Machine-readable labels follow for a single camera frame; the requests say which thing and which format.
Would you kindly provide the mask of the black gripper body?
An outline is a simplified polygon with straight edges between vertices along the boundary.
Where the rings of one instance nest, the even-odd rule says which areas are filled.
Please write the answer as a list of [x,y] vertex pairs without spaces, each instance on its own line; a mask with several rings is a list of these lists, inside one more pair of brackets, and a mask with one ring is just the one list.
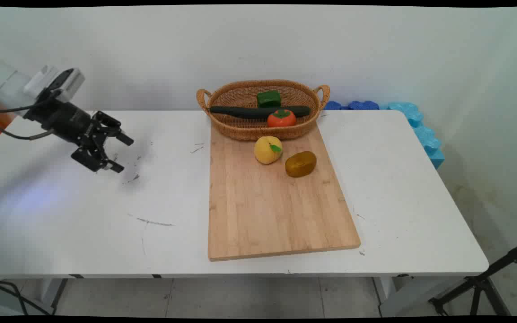
[[38,122],[41,128],[77,146],[90,146],[92,134],[98,125],[98,113],[78,108],[70,102],[53,100],[45,105],[29,109],[24,119]]

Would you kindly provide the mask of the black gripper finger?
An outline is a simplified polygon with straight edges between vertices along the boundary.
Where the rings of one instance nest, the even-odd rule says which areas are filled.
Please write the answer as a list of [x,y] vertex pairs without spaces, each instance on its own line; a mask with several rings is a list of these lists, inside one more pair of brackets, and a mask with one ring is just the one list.
[[111,170],[116,173],[121,173],[125,169],[125,167],[115,160],[109,159],[102,148],[90,149],[79,147],[70,157],[92,172]]
[[106,138],[114,137],[127,146],[131,146],[135,142],[123,131],[121,128],[121,122],[119,122],[119,120],[109,116],[104,112],[96,112],[93,114],[92,122],[94,123],[94,126],[92,127],[94,135],[101,134]]

